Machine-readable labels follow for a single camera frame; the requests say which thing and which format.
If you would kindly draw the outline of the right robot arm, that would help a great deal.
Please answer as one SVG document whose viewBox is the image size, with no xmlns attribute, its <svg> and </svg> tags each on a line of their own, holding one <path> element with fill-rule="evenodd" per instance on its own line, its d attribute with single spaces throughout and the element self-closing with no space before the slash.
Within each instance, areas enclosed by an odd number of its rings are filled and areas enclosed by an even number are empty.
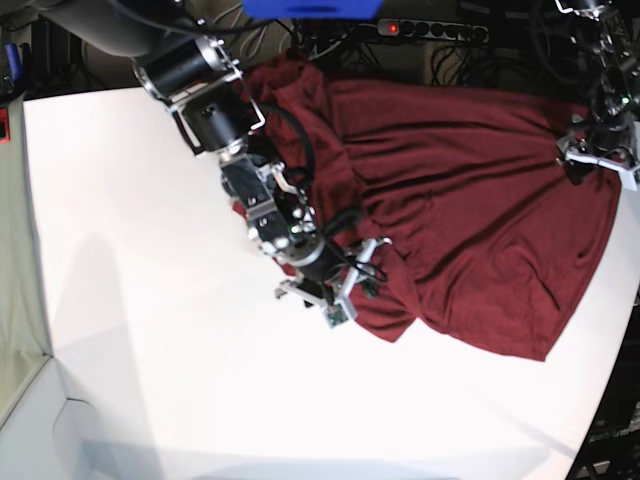
<svg viewBox="0 0 640 480">
<path fill-rule="evenodd" d="M 354 209 L 319 224 L 308 195 L 311 139 L 288 110 L 252 97 L 224 30 L 195 19 L 178 1 L 37 1 L 34 8 L 95 48 L 128 58 L 188 148 L 218 157 L 222 186 L 243 208 L 249 237 L 294 271 L 277 296 L 299 296 L 331 326 L 356 318 L 354 287 L 387 279 L 372 261 L 383 239 L 350 248 L 335 242 L 358 222 Z"/>
</svg>

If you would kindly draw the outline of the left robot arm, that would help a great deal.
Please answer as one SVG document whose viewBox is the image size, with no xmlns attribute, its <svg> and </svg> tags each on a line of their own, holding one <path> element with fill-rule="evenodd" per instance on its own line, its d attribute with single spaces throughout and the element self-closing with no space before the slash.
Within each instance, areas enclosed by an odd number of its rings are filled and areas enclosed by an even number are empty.
<svg viewBox="0 0 640 480">
<path fill-rule="evenodd" d="M 556 1 L 559 15 L 576 19 L 568 33 L 583 59 L 574 78 L 560 73 L 538 40 L 543 3 L 534 1 L 529 16 L 531 43 L 541 64 L 567 86 L 587 89 L 587 113 L 575 114 L 567 133 L 556 141 L 558 163 L 570 181 L 581 184 L 595 169 L 614 172 L 621 186 L 639 190 L 639 49 L 624 15 L 611 1 Z"/>
</svg>

